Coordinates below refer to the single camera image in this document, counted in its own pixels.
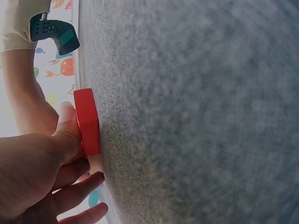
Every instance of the finger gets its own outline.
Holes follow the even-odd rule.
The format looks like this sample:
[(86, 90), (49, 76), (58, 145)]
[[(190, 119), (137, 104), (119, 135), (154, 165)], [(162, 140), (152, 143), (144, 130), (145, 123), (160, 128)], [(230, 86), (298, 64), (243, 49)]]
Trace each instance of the finger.
[(104, 181), (102, 172), (91, 175), (86, 180), (61, 189), (53, 195), (59, 214), (64, 213), (79, 205), (94, 189)]
[(60, 168), (52, 191), (64, 188), (76, 182), (82, 175), (89, 171), (89, 163), (86, 159), (80, 159)]
[(80, 158), (87, 158), (82, 147), (80, 148), (79, 152), (77, 152), (77, 154), (73, 158), (68, 160), (65, 164), (74, 162), (75, 160), (80, 159)]
[(59, 110), (57, 130), (53, 134), (57, 147), (55, 153), (64, 165), (79, 151), (81, 145), (76, 111), (69, 102), (62, 103)]
[(83, 174), (82, 176), (80, 176), (78, 180), (83, 181), (83, 180), (86, 180), (88, 177), (90, 177), (90, 174), (86, 173), (86, 174)]
[(76, 216), (63, 219), (59, 224), (95, 224), (108, 212), (108, 206), (100, 203)]

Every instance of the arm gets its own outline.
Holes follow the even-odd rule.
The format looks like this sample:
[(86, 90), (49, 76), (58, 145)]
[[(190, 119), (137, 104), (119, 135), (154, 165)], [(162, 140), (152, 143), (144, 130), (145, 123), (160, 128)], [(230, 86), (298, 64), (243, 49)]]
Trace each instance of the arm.
[(33, 49), (1, 53), (6, 93), (20, 134), (52, 135), (57, 126), (58, 114), (46, 102), (42, 89), (35, 79), (34, 53)]
[(31, 41), (29, 32), (30, 19), (36, 14), (48, 12), (50, 2), (11, 0), (4, 13), (0, 56), (7, 97), (21, 134), (52, 135), (57, 126), (58, 115), (46, 102), (34, 77), (36, 42)]

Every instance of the beige sleeve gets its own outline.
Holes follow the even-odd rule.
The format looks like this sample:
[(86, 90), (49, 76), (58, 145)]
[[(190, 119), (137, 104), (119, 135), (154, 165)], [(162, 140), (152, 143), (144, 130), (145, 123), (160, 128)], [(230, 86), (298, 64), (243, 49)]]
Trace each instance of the beige sleeve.
[(8, 0), (2, 34), (0, 52), (15, 49), (35, 49), (37, 42), (30, 38), (30, 19), (50, 11), (51, 0)]

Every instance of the gray fabric surface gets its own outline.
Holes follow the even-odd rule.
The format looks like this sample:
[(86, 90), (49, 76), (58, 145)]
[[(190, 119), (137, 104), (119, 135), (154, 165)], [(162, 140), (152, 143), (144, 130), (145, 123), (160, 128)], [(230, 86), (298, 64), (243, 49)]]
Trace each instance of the gray fabric surface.
[(126, 224), (299, 223), (297, 0), (83, 0)]

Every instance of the cartoon fish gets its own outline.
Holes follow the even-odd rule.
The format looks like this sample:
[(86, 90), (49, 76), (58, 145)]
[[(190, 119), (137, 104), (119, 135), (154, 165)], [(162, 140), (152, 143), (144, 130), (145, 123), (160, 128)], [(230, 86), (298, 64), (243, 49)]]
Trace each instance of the cartoon fish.
[(47, 71), (47, 75), (45, 77), (52, 77), (55, 76), (53, 72)]
[(60, 73), (63, 76), (73, 76), (74, 75), (74, 59), (68, 58), (62, 61), (60, 67)]
[(44, 50), (42, 49), (42, 48), (36, 48), (36, 53), (37, 54), (41, 54), (41, 53), (46, 53), (46, 52), (44, 52)]
[(72, 0), (70, 0), (69, 3), (67, 3), (65, 9), (71, 9), (72, 8)]
[(37, 78), (39, 74), (39, 69), (38, 68), (34, 68), (34, 76)]
[(64, 0), (52, 0), (52, 3), (56, 3), (53, 8), (59, 8), (64, 4)]
[(68, 94), (74, 95), (75, 90), (76, 90), (76, 85), (73, 84), (73, 88), (68, 92)]
[(51, 63), (51, 65), (54, 65), (54, 64), (57, 64), (58, 62), (60, 62), (60, 60), (53, 60), (53, 61), (50, 61), (48, 63)]
[(47, 101), (52, 107), (55, 107), (55, 106), (56, 106), (56, 103), (57, 103), (57, 97), (56, 97), (56, 94), (55, 94), (55, 93), (52, 93), (52, 94), (46, 96), (45, 98), (46, 98), (46, 101)]
[(99, 195), (98, 195), (98, 192), (97, 190), (94, 190), (90, 195), (89, 195), (89, 198), (88, 198), (88, 205), (90, 208), (96, 206), (99, 202)]
[(72, 53), (66, 54), (66, 55), (60, 55), (58, 52), (56, 53), (56, 59), (61, 59), (63, 57), (70, 57), (72, 56)]

